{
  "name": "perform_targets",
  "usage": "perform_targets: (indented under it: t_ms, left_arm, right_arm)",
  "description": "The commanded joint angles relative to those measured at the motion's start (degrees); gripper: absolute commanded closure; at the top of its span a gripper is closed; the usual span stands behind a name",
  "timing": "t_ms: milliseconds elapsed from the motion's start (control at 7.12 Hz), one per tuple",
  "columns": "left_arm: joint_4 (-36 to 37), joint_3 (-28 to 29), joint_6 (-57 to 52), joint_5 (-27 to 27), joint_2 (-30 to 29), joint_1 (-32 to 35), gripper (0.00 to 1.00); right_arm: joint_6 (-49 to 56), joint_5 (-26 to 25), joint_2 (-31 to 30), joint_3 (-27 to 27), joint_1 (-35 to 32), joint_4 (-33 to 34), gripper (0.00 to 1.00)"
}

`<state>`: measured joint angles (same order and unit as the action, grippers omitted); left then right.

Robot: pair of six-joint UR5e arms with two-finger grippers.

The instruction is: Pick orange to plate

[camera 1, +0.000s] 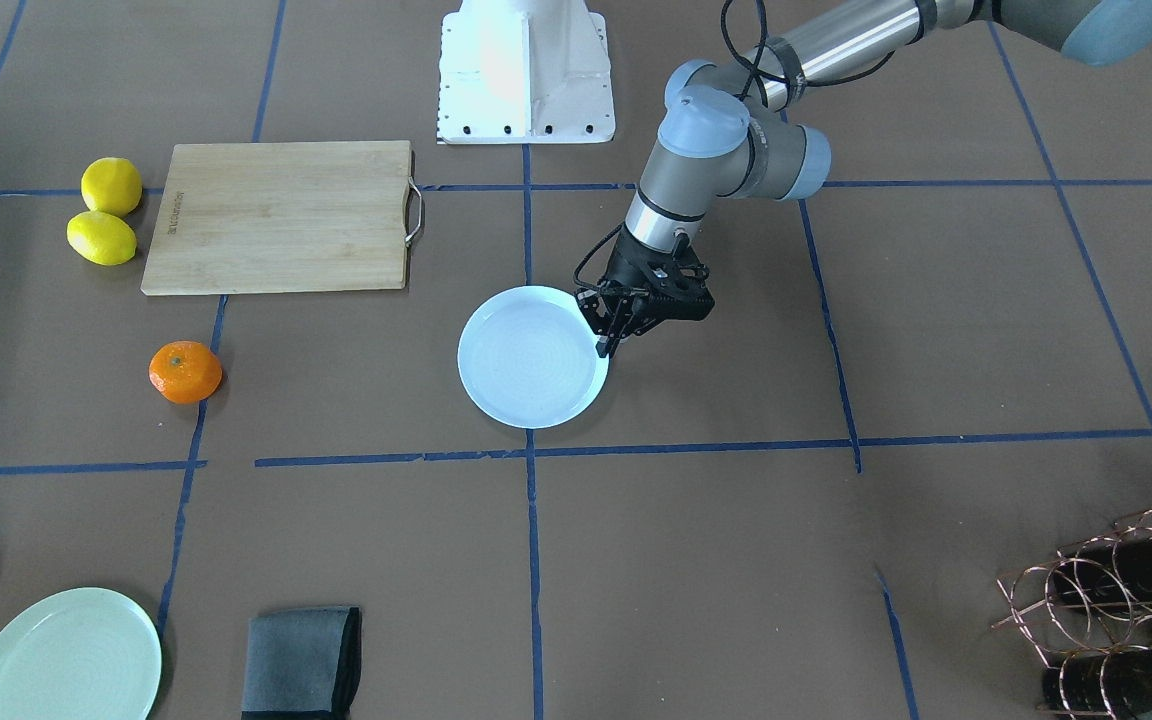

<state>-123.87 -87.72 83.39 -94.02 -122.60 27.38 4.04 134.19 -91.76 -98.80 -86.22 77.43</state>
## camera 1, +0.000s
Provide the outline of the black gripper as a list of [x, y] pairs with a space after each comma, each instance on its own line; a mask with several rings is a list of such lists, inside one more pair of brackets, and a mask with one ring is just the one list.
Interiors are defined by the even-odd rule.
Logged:
[[[690, 234], [673, 233], [675, 247], [667, 251], [650, 249], [637, 241], [626, 228], [616, 228], [594, 243], [593, 249], [576, 265], [576, 301], [596, 338], [596, 354], [612, 359], [626, 338], [641, 336], [662, 323], [649, 314], [649, 295], [652, 291], [650, 270], [664, 263], [696, 263]], [[582, 270], [596, 252], [611, 243], [611, 255], [602, 276], [590, 283], [581, 276]]]

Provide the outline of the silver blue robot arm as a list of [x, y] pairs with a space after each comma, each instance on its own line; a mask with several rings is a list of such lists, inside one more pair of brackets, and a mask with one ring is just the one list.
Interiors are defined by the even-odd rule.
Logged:
[[714, 306], [692, 243], [717, 199], [803, 200], [828, 176], [827, 137], [781, 111], [819, 88], [867, 78], [937, 29], [990, 20], [1087, 67], [1114, 65], [1152, 41], [1152, 1], [846, 1], [781, 35], [760, 29], [730, 63], [681, 65], [666, 115], [611, 255], [575, 300], [609, 359], [660, 323], [699, 323]]

